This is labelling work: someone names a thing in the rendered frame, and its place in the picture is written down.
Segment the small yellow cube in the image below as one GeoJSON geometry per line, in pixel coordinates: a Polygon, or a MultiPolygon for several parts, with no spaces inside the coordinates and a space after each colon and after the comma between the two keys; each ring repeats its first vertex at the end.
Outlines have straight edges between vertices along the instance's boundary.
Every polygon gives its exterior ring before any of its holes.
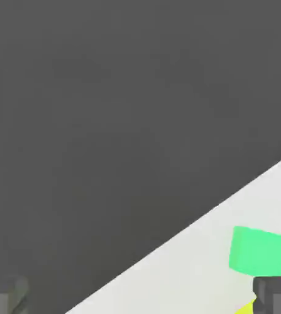
{"type": "Polygon", "coordinates": [[[253,314],[253,303],[255,300],[250,301],[248,304],[244,305],[238,309],[234,314],[253,314]]]}

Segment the small green cube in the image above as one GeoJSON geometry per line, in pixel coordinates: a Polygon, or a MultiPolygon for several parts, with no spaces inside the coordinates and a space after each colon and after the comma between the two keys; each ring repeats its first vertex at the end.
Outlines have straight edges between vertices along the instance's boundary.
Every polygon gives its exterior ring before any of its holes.
{"type": "Polygon", "coordinates": [[[245,226],[233,227],[228,265],[253,277],[281,276],[281,235],[245,226]]]}

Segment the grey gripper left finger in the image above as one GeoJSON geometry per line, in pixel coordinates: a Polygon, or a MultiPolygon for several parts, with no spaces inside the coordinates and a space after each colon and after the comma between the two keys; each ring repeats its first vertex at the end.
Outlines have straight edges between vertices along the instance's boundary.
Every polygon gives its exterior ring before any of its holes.
{"type": "Polygon", "coordinates": [[[29,283],[24,276],[0,276],[0,314],[29,314],[29,283]]]}

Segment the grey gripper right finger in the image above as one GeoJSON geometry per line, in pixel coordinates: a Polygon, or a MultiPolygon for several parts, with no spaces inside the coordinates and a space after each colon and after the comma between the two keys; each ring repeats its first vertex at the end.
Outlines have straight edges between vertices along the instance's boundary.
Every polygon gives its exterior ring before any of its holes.
{"type": "Polygon", "coordinates": [[[253,314],[281,314],[281,277],[255,277],[253,314]]]}

